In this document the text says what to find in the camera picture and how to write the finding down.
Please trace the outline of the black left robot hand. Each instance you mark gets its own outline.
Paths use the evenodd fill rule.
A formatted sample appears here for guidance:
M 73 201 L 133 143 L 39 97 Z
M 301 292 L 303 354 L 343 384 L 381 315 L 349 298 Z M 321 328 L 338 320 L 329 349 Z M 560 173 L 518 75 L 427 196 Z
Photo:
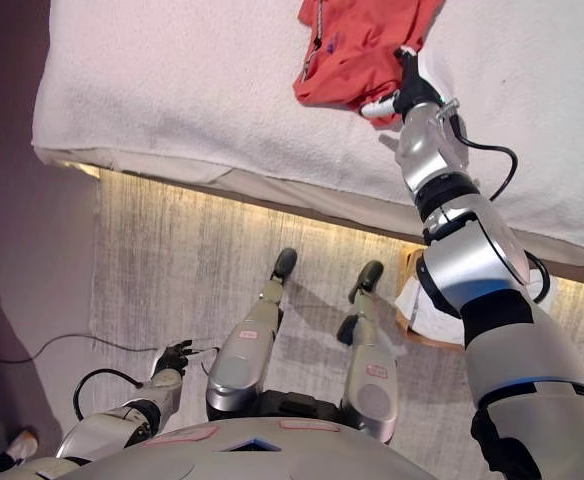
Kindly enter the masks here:
M 175 370 L 183 377 L 189 364 L 188 357 L 193 354 L 192 344 L 193 341 L 187 339 L 166 346 L 155 358 L 152 367 L 152 377 L 166 369 Z

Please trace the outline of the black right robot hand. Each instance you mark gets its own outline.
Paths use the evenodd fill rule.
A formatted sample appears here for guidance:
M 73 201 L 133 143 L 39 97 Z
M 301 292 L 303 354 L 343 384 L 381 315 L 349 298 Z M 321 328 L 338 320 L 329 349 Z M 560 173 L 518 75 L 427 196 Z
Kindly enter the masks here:
M 394 56 L 402 67 L 402 86 L 376 101 L 364 104 L 359 113 L 367 119 L 396 114 L 404 121 L 408 113 L 421 104 L 442 107 L 442 95 L 420 74 L 418 53 L 408 45 L 401 45 Z

